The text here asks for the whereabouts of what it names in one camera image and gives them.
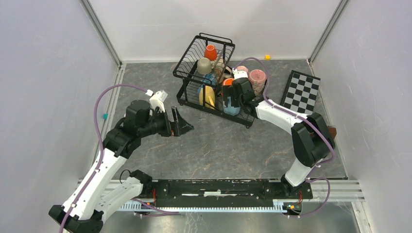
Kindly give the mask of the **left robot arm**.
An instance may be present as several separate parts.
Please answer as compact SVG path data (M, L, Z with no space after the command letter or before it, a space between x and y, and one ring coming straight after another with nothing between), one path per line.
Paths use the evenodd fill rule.
M151 195L151 177L136 170L124 184L103 196L102 193L116 171L141 145L144 137L158 134L163 137L181 136L194 127L185 121L178 110L172 107L173 120L160 107L152 107L145 100L135 100L110 130L103 149L89 172L72 196L62 205L54 205L49 216L70 233L98 233L106 220L130 199Z

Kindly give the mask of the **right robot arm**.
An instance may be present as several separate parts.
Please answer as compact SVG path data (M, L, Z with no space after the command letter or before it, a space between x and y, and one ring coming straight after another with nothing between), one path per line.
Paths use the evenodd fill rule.
M265 95L255 95L247 78L237 78L230 85L222 86L223 100L240 107L255 118L270 122L292 137L295 161L282 176L281 193L293 198L300 192L314 167L331 154L335 156L334 137L322 115L306 115L287 109Z

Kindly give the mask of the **light blue faceted mug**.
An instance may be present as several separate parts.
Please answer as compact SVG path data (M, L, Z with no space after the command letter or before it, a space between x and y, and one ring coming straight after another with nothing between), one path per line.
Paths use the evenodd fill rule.
M231 116L236 116L240 113L240 107L233 106L231 97L227 97L226 101L224 101L223 112Z

